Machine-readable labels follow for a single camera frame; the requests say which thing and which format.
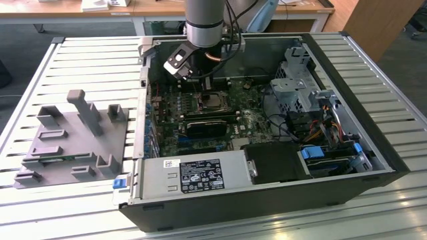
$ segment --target desk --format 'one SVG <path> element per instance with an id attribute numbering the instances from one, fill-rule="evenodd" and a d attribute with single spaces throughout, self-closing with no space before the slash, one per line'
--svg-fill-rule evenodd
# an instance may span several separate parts
<path id="1" fill-rule="evenodd" d="M 273 20 L 313 20 L 311 32 L 321 32 L 333 8 L 317 0 L 305 0 L 303 6 L 277 6 Z M 132 0 L 128 7 L 110 6 L 109 10 L 81 12 L 81 0 L 1 0 L 0 24 L 54 24 L 132 22 L 137 36 L 148 34 L 144 22 L 184 21 L 184 4 L 172 0 Z"/>

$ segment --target gray plastic part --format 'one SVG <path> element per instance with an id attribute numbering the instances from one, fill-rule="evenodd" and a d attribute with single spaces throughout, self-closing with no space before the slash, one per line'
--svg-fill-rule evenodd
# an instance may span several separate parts
<path id="1" fill-rule="evenodd" d="M 60 155 L 62 153 L 62 148 L 60 146 L 48 146 L 48 147 L 34 147 L 30 151 L 30 155 L 37 157 Z"/>
<path id="2" fill-rule="evenodd" d="M 41 131 L 37 134 L 37 138 L 40 140 L 62 139 L 62 138 L 66 138 L 66 136 L 68 136 L 68 133 L 64 129 Z"/>
<path id="3" fill-rule="evenodd" d="M 70 168 L 70 174 L 76 179 L 93 178 L 96 173 L 90 166 L 74 166 Z"/>
<path id="4" fill-rule="evenodd" d="M 58 123 L 54 118 L 60 116 L 62 116 L 62 114 L 56 106 L 42 106 L 36 118 L 46 129 L 56 129 L 58 127 Z"/>
<path id="5" fill-rule="evenodd" d="M 14 176 L 14 181 L 20 184 L 38 183 L 41 179 L 41 175 L 34 171 L 18 172 Z"/>
<path id="6" fill-rule="evenodd" d="M 109 155 L 108 161 L 105 161 L 101 156 L 97 156 L 96 168 L 100 170 L 102 175 L 117 174 L 118 166 L 120 165 L 118 165 L 113 155 Z"/>
<path id="7" fill-rule="evenodd" d="M 108 105 L 108 117 L 112 123 L 126 120 L 120 104 Z"/>
<path id="8" fill-rule="evenodd" d="M 37 159 L 37 157 L 24 159 L 24 161 L 20 164 L 26 169 L 33 169 L 33 168 L 38 168 L 38 167 L 44 167 L 45 166 L 44 163 Z"/>
<path id="9" fill-rule="evenodd" d="M 76 156 L 74 160 L 78 163 L 85 163 L 85 162 L 96 162 L 97 156 L 94 155 L 93 152 L 88 153 L 85 156 Z"/>
<path id="10" fill-rule="evenodd" d="M 82 91 L 81 89 L 69 90 L 66 101 L 74 105 L 74 108 L 80 113 L 80 118 L 84 121 L 88 129 L 90 130 L 93 136 L 102 135 L 102 129 L 98 124 L 98 117 L 96 114 L 97 110 L 93 105 L 88 106 L 88 103 L 85 101 L 85 91 Z"/>
<path id="11" fill-rule="evenodd" d="M 98 119 L 97 124 L 102 130 L 102 135 L 100 136 L 93 136 L 77 112 L 60 113 L 56 107 L 42 107 L 44 110 L 41 113 L 45 114 L 45 116 L 48 116 L 46 114 L 52 114 L 57 125 L 54 129 L 48 129 L 44 125 L 38 126 L 29 151 L 21 162 L 22 168 L 20 170 L 21 173 L 36 171 L 40 174 L 41 180 L 38 182 L 16 181 L 13 185 L 14 188 L 22 189 L 109 180 L 121 173 L 129 110 L 120 107 L 124 114 L 124 121 L 112 122 L 106 109 L 97 111 L 94 105 L 89 104 L 89 106 L 93 106 L 88 108 L 93 113 L 93 117 Z M 66 133 L 66 137 L 38 138 L 40 135 L 42 136 L 41 133 L 58 132 Z M 105 164 L 97 163 L 98 156 Z M 85 166 L 90 167 L 94 175 L 92 177 L 76 178 L 70 174 L 72 168 Z"/>

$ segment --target copper pipe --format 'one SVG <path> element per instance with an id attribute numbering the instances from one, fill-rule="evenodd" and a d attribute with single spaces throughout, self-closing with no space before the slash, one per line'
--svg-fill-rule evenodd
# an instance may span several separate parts
<path id="1" fill-rule="evenodd" d="M 205 56 L 209 60 L 212 60 L 212 61 L 215 61 L 215 62 L 220 62 L 220 61 L 221 61 L 221 58 L 220 58 L 220 57 L 212 56 L 208 52 L 204 53 L 204 56 Z"/>

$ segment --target aluminum extrusion table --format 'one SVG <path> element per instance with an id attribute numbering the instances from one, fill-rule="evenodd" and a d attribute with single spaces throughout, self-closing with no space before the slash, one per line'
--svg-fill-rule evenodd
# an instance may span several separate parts
<path id="1" fill-rule="evenodd" d="M 149 234 L 112 204 L 110 180 L 12 188 L 37 131 L 40 106 L 54 104 L 62 112 L 74 111 L 65 103 L 70 89 L 82 89 L 98 110 L 108 104 L 129 108 L 122 173 L 132 168 L 138 38 L 65 38 L 50 44 L 0 136 L 0 238 L 425 239 L 427 119 L 349 37 L 336 33 L 312 36 L 403 157 L 412 171 L 408 175 L 343 205 Z"/>

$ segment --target wooden cabinet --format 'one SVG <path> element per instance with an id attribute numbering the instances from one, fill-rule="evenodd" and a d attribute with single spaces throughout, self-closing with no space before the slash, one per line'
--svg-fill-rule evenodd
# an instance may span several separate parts
<path id="1" fill-rule="evenodd" d="M 329 0 L 335 13 L 323 31 L 345 31 L 373 61 L 380 60 L 424 0 Z"/>

